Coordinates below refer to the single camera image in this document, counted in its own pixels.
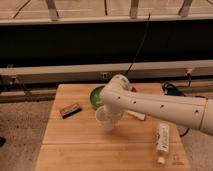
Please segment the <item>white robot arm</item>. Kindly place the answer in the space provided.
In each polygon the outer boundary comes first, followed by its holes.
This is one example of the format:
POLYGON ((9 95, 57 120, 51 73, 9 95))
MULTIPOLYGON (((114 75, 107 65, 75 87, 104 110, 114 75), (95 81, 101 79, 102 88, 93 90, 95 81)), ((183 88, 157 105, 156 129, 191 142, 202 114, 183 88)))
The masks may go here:
POLYGON ((138 93, 129 87, 129 80, 117 74, 100 92, 103 111, 111 121, 130 110, 213 136, 212 99, 138 93))

